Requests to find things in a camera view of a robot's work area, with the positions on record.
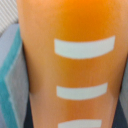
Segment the grey teal gripper left finger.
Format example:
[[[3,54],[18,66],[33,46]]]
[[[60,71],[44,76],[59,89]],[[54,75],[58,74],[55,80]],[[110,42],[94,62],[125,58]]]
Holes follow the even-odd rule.
[[[0,128],[25,128],[29,82],[18,24],[0,37]]]

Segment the grey teal gripper right finger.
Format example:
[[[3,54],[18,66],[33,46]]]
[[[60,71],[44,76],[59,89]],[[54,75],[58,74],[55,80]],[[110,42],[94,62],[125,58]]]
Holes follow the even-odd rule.
[[[123,77],[120,99],[123,109],[128,110],[128,60],[125,68],[125,74]]]

